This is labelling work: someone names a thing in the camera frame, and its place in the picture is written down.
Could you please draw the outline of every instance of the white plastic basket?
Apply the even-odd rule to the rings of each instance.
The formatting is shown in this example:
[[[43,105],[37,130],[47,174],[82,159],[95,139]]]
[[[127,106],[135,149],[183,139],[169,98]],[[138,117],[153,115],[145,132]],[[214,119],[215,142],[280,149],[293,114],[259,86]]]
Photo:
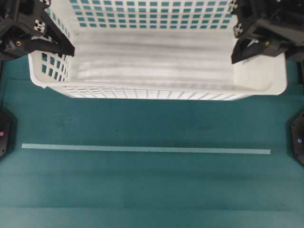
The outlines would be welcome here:
[[[53,0],[74,57],[35,51],[31,80],[78,98],[235,100],[277,95],[285,58],[231,64],[236,19],[222,0]]]

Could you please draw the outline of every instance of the white tape strip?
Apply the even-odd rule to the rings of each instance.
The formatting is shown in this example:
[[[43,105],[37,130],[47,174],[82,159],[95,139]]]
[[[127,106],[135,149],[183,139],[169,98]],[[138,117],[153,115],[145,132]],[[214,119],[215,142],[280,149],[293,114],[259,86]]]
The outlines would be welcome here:
[[[187,148],[187,147],[133,147],[133,146],[85,146],[54,144],[22,144],[23,149],[68,150],[68,151],[105,151],[105,152],[172,152],[172,153],[232,153],[266,154],[267,149],[223,149],[223,148]]]

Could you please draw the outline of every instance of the basket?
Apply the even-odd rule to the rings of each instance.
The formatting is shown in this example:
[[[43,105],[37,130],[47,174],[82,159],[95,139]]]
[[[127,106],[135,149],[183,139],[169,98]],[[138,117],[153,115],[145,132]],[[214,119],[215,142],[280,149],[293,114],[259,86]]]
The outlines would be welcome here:
[[[227,101],[287,86],[284,55],[231,64],[227,1],[54,0],[48,13],[75,56],[31,53],[31,80],[70,97]]]

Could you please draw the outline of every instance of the square hole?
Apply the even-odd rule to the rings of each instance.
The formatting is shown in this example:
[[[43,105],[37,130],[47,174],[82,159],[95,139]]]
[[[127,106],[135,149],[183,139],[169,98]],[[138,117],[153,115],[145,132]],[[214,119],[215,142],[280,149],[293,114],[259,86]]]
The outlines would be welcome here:
[[[215,1],[209,1],[208,6],[215,6]]]

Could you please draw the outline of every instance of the table surface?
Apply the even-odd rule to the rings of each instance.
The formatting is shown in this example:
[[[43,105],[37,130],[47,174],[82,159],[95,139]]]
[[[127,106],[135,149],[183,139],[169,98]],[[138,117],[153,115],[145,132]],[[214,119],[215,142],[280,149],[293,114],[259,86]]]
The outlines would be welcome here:
[[[234,102],[72,99],[6,62],[13,119],[0,160],[5,228],[302,228],[304,168],[289,123],[304,109],[294,62],[279,96]],[[23,143],[271,149],[263,154],[22,149]]]

